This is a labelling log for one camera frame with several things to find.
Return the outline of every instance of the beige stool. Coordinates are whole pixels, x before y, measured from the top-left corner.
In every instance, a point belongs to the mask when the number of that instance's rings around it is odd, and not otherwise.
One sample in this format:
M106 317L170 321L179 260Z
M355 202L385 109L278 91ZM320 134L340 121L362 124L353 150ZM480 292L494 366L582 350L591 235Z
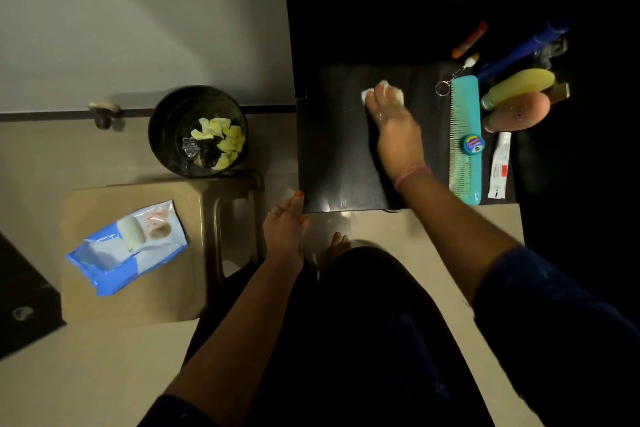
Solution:
M224 281L220 208L238 198L248 200L251 261L258 260L255 193L258 174L217 179L164 181L77 189L63 205L63 253L84 238L136 209L173 200L188 247L168 262L138 277L116 294L98 297L82 272L66 258L62 264L62 318L75 325L109 321L148 325L195 319Z

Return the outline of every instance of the person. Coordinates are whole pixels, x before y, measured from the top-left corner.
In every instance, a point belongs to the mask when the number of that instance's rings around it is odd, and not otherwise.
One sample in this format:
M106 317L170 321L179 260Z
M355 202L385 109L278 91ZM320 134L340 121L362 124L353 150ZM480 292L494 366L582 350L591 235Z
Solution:
M366 95L380 162L517 393L548 426L637 422L640 330L438 182L398 91ZM303 204L298 191L268 213L265 261L228 278L140 425L492 425L435 303L393 257L335 234L318 279Z

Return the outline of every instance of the foot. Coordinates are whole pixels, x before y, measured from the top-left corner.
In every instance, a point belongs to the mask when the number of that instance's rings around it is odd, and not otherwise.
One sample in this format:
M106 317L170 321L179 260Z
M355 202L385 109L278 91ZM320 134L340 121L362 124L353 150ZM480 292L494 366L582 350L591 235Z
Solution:
M323 260L321 261L321 265L318 267L320 273L324 273L324 270L342 253L348 252L351 249L351 241L347 235L342 235L340 232L335 232L333 234L333 238L331 240L331 245L327 248L326 252L324 252Z

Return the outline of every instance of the yellow bottle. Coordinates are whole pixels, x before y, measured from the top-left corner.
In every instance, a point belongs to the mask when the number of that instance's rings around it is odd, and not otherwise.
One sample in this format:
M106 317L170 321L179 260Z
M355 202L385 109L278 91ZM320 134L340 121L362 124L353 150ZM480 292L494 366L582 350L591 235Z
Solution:
M489 89L489 93L480 99L480 104L484 110L493 110L512 96L531 91L543 91L554 84L555 81L554 74L546 69L538 67L523 69L505 81L492 86Z

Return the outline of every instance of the hand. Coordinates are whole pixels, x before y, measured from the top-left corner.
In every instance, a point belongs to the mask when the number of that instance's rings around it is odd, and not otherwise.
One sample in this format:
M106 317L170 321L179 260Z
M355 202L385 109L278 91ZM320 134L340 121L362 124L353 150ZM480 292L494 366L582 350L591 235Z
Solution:
M302 214L305 195L296 191L274 206L264 220L267 261L302 269L302 238L309 227L309 217Z
M401 90L386 81L365 97L367 110L378 125L378 156L391 182L414 166L423 166L424 150L420 125L404 107Z

